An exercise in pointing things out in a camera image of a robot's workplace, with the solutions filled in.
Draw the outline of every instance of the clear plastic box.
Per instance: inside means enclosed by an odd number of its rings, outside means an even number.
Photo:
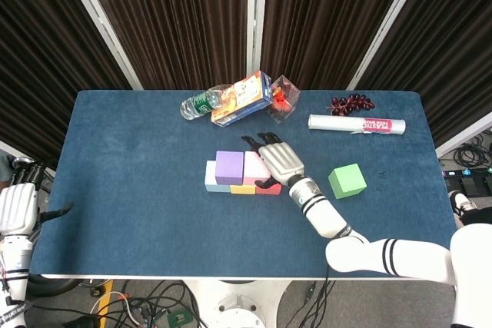
[[[291,115],[298,106],[301,91],[285,76],[280,76],[271,84],[272,103],[267,107],[267,113],[281,123]]]

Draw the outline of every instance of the blue felt tablecloth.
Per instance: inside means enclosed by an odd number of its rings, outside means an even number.
[[[273,131],[288,142],[327,198],[369,240],[426,240],[449,247],[455,231],[446,187],[418,94],[358,91],[376,103],[353,116],[404,119],[404,135],[309,131],[346,91],[302,91],[282,124],[257,112],[226,128],[184,120],[196,91],[83,91],[61,153],[32,271],[159,277],[323,277],[327,240],[284,188],[281,196],[208,193],[206,160],[245,151],[244,134]],[[332,169],[358,163],[362,193],[336,200]],[[382,277],[357,272],[333,277]]]

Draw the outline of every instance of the plastic food bag roll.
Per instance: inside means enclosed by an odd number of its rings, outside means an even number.
[[[406,124],[401,119],[338,117],[311,114],[307,123],[310,130],[348,131],[378,134],[403,134]]]

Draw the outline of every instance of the red block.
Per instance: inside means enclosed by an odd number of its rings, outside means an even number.
[[[281,184],[274,184],[270,188],[259,188],[257,186],[256,187],[256,194],[257,195],[280,195],[281,190],[282,190]]]

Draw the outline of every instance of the pink label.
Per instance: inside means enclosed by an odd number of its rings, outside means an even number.
[[[365,118],[362,124],[364,132],[391,132],[391,119]]]

